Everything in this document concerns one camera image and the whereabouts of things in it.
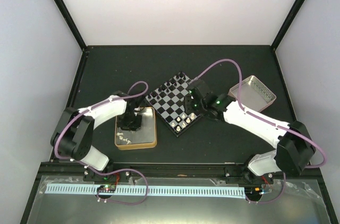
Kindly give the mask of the black and white chessboard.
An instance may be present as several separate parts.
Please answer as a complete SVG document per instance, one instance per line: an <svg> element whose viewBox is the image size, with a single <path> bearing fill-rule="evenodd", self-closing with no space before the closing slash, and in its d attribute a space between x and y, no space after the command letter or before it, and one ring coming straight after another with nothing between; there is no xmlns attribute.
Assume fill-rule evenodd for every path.
<svg viewBox="0 0 340 224"><path fill-rule="evenodd" d="M187 87L190 82L191 79L184 72L178 72L158 88L151 91L144 99L145 103L155 110L156 114L176 137L185 133L201 118L201 115L194 113L194 119L191 119L191 114L185 113L184 97L189 94ZM191 120L189 124L186 122L187 118ZM179 132L176 131L177 126L181 128Z"/></svg>

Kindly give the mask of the black corner frame post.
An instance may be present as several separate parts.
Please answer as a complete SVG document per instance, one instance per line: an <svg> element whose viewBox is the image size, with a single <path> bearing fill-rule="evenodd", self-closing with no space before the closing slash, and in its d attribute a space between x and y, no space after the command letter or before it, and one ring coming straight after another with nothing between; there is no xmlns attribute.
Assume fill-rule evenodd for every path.
<svg viewBox="0 0 340 224"><path fill-rule="evenodd" d="M286 33L288 32L290 26L292 25L295 17L297 16L298 12L300 11L302 5L304 4L305 0L295 0L292 7L290 8L283 24L281 25L274 41L271 44L271 49L276 51L279 47L280 43L282 42L283 38L285 37Z"/></svg>
<svg viewBox="0 0 340 224"><path fill-rule="evenodd" d="M87 45L84 41L84 39L81 36L81 33L79 29L77 28L69 10L67 9L67 6L63 0L53 0L59 9L64 21L66 22L68 28L70 29L71 33L73 34L76 42L78 43L80 49L82 51L87 49Z"/></svg>

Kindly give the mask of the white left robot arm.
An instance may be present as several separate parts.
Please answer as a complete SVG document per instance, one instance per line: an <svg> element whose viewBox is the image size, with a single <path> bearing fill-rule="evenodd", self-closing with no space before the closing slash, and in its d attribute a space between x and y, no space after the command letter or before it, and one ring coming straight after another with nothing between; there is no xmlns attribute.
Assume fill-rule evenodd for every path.
<svg viewBox="0 0 340 224"><path fill-rule="evenodd" d="M144 96L144 93L130 96L118 91L92 106L66 108L50 141L55 157L73 159L94 169L102 181L110 180L114 168L108 164L109 157L92 145L94 130L112 118L130 113Z"/></svg>

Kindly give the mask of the black corner frame post right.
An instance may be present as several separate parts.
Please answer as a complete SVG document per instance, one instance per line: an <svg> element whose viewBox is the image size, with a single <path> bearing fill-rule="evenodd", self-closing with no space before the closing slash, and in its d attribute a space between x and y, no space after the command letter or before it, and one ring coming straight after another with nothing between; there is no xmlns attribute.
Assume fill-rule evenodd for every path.
<svg viewBox="0 0 340 224"><path fill-rule="evenodd" d="M281 25L274 41L271 44L271 49L276 51L279 47L280 43L282 42L283 38L285 37L286 33L288 32L290 26L292 25L295 17L297 16L298 12L300 11L302 5L304 4L305 0L295 0L292 7L290 8L283 24Z"/></svg>

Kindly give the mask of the black corner frame post left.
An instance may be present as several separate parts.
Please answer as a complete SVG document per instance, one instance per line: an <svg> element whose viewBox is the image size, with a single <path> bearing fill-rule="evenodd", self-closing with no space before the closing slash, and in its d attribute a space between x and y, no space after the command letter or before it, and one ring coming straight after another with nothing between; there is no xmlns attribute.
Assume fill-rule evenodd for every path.
<svg viewBox="0 0 340 224"><path fill-rule="evenodd" d="M87 49L87 45L84 41L84 39L81 36L81 33L79 29L77 28L69 10L67 9L67 6L63 0L53 0L59 9L64 21L66 22L68 28L70 29L71 33L73 34L76 42L78 43L80 49L82 51Z"/></svg>

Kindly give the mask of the black aluminium rail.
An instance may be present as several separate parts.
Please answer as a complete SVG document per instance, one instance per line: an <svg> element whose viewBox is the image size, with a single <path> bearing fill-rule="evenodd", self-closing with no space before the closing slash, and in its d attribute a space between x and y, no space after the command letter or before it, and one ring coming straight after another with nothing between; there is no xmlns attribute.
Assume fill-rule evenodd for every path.
<svg viewBox="0 0 340 224"><path fill-rule="evenodd" d="M111 173L118 171L117 176L121 182L126 182L130 177L140 178L141 176L131 169L141 172L147 178L207 178L224 180L229 184L255 185L265 181L273 183L273 179L282 178L282 173L270 171L261 176L255 176L247 171L243 164L136 164L110 163L102 171Z"/></svg>

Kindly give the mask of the tan sweet bear tin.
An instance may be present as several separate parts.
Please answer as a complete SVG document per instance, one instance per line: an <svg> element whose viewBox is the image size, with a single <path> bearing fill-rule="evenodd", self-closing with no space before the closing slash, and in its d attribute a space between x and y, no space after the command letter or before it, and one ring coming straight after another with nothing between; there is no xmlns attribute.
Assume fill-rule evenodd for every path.
<svg viewBox="0 0 340 224"><path fill-rule="evenodd" d="M157 145L156 114L152 107L137 108L134 123L123 126L123 115L116 117L115 145L120 150L154 148Z"/></svg>

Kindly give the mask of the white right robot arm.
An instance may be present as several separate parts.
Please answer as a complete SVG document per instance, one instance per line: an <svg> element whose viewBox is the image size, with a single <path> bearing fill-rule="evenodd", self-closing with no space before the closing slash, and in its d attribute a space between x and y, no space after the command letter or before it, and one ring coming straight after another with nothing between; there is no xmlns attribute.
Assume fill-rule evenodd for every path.
<svg viewBox="0 0 340 224"><path fill-rule="evenodd" d="M304 124L291 124L272 119L256 112L226 94L205 97L189 93L184 97L185 111L198 113L213 120L238 126L267 142L273 150L255 154L241 170L247 183L254 183L260 176L268 173L284 172L300 175L316 152Z"/></svg>

